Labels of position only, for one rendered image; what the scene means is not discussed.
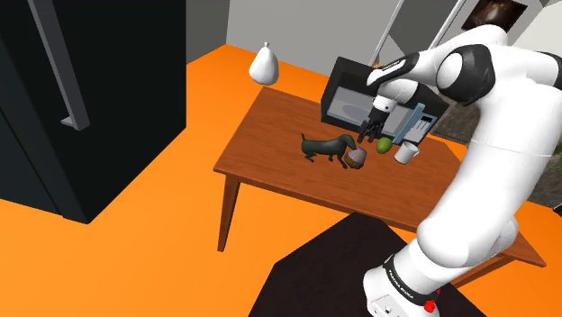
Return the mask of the brown cupcake with lilac top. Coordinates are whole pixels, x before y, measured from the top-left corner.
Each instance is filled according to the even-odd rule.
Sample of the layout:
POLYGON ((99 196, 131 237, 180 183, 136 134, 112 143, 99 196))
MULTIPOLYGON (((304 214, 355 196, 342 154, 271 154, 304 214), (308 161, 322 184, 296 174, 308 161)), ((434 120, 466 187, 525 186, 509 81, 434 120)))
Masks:
POLYGON ((350 150, 344 155, 344 162, 353 169, 363 168, 367 157, 367 152, 357 147, 356 149, 350 150))

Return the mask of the white cup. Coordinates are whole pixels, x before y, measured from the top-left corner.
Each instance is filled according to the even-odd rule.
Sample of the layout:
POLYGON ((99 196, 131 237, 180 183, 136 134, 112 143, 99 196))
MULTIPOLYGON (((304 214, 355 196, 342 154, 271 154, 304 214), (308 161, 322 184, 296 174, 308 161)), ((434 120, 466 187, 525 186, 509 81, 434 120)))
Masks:
POLYGON ((408 164, 412 158, 420 153, 419 148, 409 141, 405 141, 394 154, 394 159, 403 165, 408 164))

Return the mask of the black microwave oven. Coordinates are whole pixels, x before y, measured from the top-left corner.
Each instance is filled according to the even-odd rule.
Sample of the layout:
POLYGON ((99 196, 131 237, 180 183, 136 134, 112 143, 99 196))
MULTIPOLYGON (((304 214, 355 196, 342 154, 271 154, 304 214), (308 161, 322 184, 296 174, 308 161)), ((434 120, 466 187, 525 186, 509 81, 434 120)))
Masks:
MULTIPOLYGON (((321 99, 321 121, 357 132, 373 107, 375 96, 368 92, 366 81, 373 69, 356 61, 336 59, 321 99)), ((381 135, 395 144, 421 143, 449 104, 424 84, 413 82, 400 93, 391 107, 381 135)))

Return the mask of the dark dog figure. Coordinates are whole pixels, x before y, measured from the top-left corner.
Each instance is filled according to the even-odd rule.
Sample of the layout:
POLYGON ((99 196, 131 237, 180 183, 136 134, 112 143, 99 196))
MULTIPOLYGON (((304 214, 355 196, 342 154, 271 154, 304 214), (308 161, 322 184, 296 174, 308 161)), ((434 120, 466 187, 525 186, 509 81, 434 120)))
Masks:
POLYGON ((342 159, 346 149, 355 150, 357 148, 354 138, 349 134, 342 134, 332 140, 308 140, 303 133, 301 133, 301 137, 301 150, 306 159, 313 162, 314 156, 327 155, 328 160, 333 161, 333 157, 336 156, 344 169, 348 168, 348 165, 342 159))

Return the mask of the brown wooden table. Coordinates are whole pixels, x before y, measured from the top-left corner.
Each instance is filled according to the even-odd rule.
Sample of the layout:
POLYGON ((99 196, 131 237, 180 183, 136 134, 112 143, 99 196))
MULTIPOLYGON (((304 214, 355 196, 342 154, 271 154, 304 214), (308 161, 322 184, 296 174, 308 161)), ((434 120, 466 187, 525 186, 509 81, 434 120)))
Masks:
POLYGON ((226 176, 218 249, 225 248, 241 184, 414 232, 458 171, 458 158, 434 139, 424 141, 421 156, 405 165, 368 143, 362 145, 368 154, 361 169, 325 157, 305 159, 303 136, 330 140, 342 133, 321 122, 317 103, 263 88, 213 168, 226 176))

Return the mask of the white tied bag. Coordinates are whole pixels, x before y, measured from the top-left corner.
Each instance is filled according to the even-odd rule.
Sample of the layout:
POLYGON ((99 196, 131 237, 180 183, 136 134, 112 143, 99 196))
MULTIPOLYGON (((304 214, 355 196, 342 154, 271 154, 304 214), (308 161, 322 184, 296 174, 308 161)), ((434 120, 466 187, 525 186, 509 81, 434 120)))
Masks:
POLYGON ((274 85, 279 78, 278 60, 266 41, 249 67, 250 77, 264 86, 274 85))

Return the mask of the dark robot stand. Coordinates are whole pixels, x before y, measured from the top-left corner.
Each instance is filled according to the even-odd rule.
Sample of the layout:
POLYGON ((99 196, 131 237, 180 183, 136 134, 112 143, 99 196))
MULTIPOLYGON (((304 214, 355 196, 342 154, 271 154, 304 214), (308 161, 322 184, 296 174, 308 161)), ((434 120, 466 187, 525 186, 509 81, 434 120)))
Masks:
POLYGON ((406 243, 382 221, 353 213, 279 260, 249 317, 406 317, 387 301, 367 311, 363 276, 406 243))

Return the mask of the dark wall picture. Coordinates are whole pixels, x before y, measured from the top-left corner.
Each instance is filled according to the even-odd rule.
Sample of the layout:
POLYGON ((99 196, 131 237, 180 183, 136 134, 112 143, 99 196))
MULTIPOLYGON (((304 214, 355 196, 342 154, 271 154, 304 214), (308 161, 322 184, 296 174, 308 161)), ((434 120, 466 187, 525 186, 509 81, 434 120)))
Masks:
POLYGON ((479 0, 461 29, 468 31, 483 24, 493 24, 508 32, 527 9, 514 0, 479 0))

